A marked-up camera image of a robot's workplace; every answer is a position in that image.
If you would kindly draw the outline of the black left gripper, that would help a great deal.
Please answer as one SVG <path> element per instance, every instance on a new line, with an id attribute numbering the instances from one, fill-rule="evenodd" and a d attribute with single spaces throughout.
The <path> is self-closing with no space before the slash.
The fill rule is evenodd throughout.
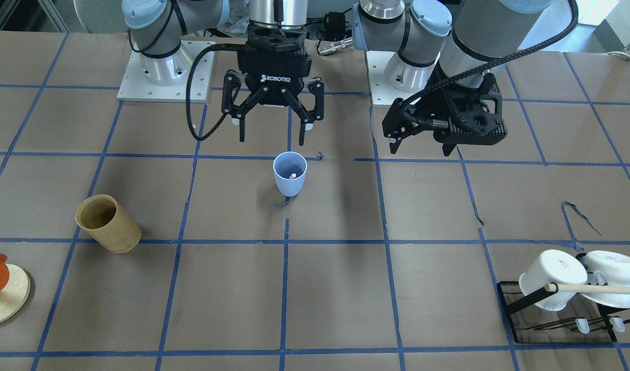
<path id="1" fill-rule="evenodd" d="M 438 103 L 433 110 L 445 117 L 446 129 L 433 132 L 435 141 L 442 144 L 442 152 L 449 157 L 457 145 L 496 145 L 506 138 L 507 129 L 502 117 L 502 95 L 492 72 L 479 74 L 482 81 L 477 88 L 451 83 L 433 93 Z M 433 120 L 407 118 L 402 108 L 403 98 L 396 98 L 382 120 L 383 135 L 388 138 L 391 154 L 396 154 L 402 140 L 425 130 L 433 130 Z"/>

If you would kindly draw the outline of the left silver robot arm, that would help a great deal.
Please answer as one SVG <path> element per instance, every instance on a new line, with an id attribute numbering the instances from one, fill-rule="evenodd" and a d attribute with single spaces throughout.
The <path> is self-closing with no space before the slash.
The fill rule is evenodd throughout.
<path id="1" fill-rule="evenodd" d="M 446 78 L 517 51 L 549 1 L 360 1 L 354 47 L 392 52 L 385 77 L 416 94 Z M 395 98 L 382 122 L 395 154 L 406 137 L 432 131 L 448 156 L 457 145 L 496 145 L 508 134 L 496 83 L 500 66 L 407 103 Z"/>

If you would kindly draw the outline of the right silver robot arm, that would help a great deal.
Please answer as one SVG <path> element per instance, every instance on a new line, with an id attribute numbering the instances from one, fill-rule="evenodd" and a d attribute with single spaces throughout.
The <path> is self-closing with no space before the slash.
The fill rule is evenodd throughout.
<path id="1" fill-rule="evenodd" d="M 240 141 L 246 136 L 246 115 L 257 104 L 290 107 L 300 118 L 300 145 L 305 133 L 324 117 L 325 84 L 309 78 L 312 58 L 305 50 L 306 1 L 251 1 L 250 23 L 245 44 L 214 44 L 203 49 L 188 72 L 185 109 L 189 130 L 192 123 L 193 77 L 199 62 L 217 51 L 235 52 L 240 71 L 229 70 L 224 78 L 221 106 L 223 116 L 239 121 Z M 230 14 L 228 1 L 123 1 L 122 14 L 129 28 L 127 36 L 134 52 L 150 60 L 177 54 L 181 37 L 225 23 Z"/>

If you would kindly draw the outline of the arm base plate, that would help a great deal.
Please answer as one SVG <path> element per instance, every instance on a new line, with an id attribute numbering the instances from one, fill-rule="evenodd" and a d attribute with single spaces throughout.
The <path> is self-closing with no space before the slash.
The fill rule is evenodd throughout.
<path id="1" fill-rule="evenodd" d="M 193 59 L 213 41 L 182 41 L 173 56 L 154 59 L 131 52 L 117 98 L 123 101 L 183 103 Z"/>
<path id="2" fill-rule="evenodd" d="M 424 89 L 438 59 L 419 68 L 404 63 L 396 52 L 366 52 L 372 106 L 389 108 L 396 98 L 406 99 Z"/>

